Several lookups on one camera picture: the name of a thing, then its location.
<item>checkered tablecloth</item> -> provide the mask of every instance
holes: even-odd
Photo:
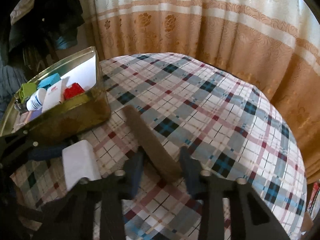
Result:
[[[112,116],[80,135],[93,145],[101,174],[121,168],[137,149],[121,111],[130,104],[172,158],[186,145],[213,173],[246,178],[289,236],[297,237],[307,193],[304,165],[291,130],[261,91],[181,54],[122,56],[101,66]],[[40,209],[66,193],[60,159],[29,162],[12,178],[31,207]],[[136,199],[123,201],[126,234],[132,240],[197,239],[201,208],[182,179],[166,184],[148,164]],[[229,239],[227,199],[224,212]]]

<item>curtain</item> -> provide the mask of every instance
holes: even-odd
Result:
[[[303,0],[80,1],[100,59],[176,52],[256,85],[320,179],[320,26]]]

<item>teal object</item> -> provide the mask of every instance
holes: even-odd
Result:
[[[48,89],[49,87],[51,87],[52,85],[57,83],[59,80],[61,80],[59,74],[55,73],[55,74],[45,78],[44,80],[41,80],[37,86],[37,89],[39,89],[39,88]]]

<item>gold tin box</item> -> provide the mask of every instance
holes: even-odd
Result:
[[[55,73],[63,76],[94,56],[96,59],[96,83],[94,86],[83,94],[49,109],[22,127],[23,130],[29,132],[33,140],[46,145],[55,144],[109,119],[110,107],[95,47],[89,47],[60,60],[36,75],[29,82],[38,84],[42,79]],[[1,122],[0,136],[10,134],[13,130],[19,114],[18,110],[14,108],[14,102],[13,97]]]

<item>white bottle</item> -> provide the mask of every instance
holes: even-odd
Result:
[[[36,92],[34,92],[30,99],[27,101],[27,109],[29,111],[39,110],[43,105],[46,93],[47,90],[45,90],[44,88],[39,88]]]

